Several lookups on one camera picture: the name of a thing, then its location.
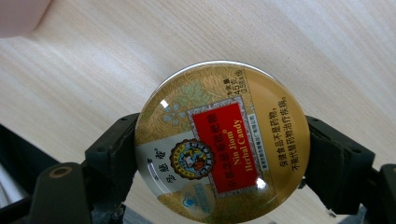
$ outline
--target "candy tin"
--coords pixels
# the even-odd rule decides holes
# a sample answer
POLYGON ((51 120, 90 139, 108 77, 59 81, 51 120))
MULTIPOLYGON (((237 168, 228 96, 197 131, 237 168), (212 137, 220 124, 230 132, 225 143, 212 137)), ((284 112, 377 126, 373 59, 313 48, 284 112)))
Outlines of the candy tin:
POLYGON ((139 173, 192 220, 244 222, 283 203, 309 158, 302 109, 273 77, 243 63, 198 63, 165 80, 135 129, 139 173))

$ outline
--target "circular logo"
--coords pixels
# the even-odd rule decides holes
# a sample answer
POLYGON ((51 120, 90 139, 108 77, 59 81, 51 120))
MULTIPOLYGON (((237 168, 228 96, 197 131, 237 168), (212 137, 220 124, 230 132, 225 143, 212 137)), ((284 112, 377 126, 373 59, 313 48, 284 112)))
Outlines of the circular logo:
POLYGON ((177 143, 169 159, 175 173, 189 180, 208 176, 215 163, 210 148, 196 139, 177 143))

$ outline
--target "wooden table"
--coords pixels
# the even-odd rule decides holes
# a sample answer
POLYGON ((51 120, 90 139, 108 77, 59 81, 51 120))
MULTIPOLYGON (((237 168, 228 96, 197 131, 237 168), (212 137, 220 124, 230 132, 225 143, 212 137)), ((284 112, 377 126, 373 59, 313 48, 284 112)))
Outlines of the wooden table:
MULTIPOLYGON (((0 39, 0 122, 59 161, 84 160, 116 119, 141 110, 188 65, 248 63, 317 117, 396 162, 393 1, 58 1, 30 34, 0 39)), ((188 222, 138 175, 127 204, 154 223, 188 222)), ((250 223, 336 223, 309 189, 250 223)))

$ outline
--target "red label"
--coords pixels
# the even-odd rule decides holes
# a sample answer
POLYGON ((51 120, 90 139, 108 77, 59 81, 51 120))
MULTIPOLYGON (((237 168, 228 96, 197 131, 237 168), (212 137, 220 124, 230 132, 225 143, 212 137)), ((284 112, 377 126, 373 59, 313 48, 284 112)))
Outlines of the red label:
POLYGON ((238 103, 192 119, 200 140, 214 152, 212 176, 218 194, 256 186, 258 174, 238 103))

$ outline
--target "flower illustration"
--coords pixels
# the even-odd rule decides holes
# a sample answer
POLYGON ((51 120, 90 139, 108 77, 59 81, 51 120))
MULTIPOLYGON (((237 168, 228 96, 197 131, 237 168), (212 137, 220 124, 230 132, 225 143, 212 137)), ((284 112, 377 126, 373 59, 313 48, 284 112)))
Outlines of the flower illustration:
POLYGON ((167 123, 172 122, 173 126, 177 126, 180 119, 186 118, 186 113, 180 111, 180 106, 177 103, 167 106, 164 111, 163 120, 167 123))

